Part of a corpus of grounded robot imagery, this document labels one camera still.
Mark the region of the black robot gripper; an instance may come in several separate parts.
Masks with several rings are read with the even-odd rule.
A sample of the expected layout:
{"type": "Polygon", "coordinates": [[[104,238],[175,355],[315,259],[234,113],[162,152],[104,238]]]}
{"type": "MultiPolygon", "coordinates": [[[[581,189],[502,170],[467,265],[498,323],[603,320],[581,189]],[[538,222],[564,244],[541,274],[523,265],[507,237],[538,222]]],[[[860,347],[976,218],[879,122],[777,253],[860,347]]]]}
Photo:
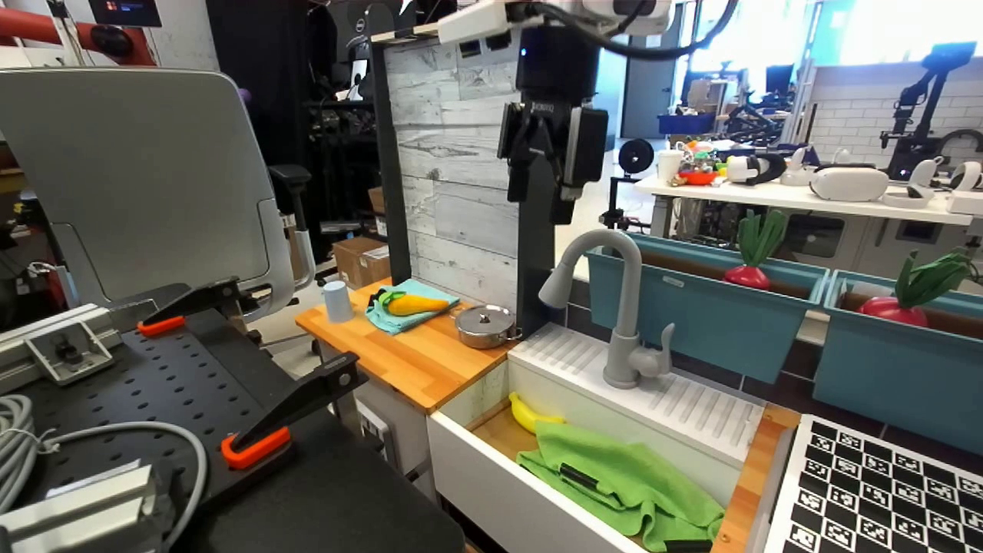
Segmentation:
{"type": "Polygon", "coordinates": [[[562,185],[557,223],[574,214],[572,186],[603,176],[608,113],[588,105],[597,70],[600,48],[569,28],[544,25],[518,33],[518,97],[502,106],[498,152],[508,164],[508,202],[525,202],[534,159],[548,164],[562,185]]]}

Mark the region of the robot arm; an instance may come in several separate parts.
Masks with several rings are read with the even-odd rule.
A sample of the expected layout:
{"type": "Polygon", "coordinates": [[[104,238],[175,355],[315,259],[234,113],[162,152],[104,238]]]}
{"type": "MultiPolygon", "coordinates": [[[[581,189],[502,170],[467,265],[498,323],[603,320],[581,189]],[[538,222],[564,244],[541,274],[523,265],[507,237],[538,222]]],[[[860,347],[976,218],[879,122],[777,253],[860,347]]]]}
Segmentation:
{"type": "Polygon", "coordinates": [[[603,176],[608,110],[592,106],[600,56],[676,60],[707,48],[738,14],[723,0],[715,25],[680,46],[633,46],[672,25],[679,0],[518,0],[518,97],[502,106],[498,157],[507,199],[541,223],[569,223],[582,186],[603,176]]]}

